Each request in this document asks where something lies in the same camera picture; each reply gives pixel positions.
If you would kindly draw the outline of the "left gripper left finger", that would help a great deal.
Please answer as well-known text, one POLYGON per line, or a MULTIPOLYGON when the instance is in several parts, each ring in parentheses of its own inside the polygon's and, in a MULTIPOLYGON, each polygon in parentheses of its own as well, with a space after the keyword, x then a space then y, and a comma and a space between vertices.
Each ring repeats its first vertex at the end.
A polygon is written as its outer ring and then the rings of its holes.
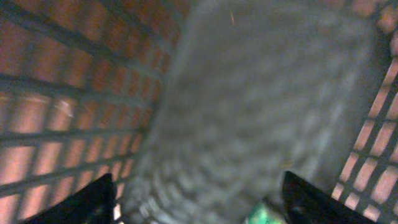
POLYGON ((23 224, 112 224, 116 204, 113 175, 106 173, 64 201, 23 224))

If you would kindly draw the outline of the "small teal tissue pack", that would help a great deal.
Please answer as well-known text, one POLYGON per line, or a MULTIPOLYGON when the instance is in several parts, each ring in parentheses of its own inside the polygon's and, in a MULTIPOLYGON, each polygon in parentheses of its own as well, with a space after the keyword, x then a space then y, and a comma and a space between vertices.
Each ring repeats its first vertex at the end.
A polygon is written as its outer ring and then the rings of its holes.
POLYGON ((263 202, 253 207, 243 224, 286 224, 285 218, 263 202))

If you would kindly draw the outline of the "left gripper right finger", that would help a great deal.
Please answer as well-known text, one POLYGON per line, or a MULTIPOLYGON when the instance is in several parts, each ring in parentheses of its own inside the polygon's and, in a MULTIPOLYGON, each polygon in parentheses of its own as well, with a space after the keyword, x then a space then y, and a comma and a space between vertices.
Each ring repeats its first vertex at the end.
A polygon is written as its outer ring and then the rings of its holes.
POLYGON ((376 224, 291 171, 284 172, 282 199, 291 224, 376 224))

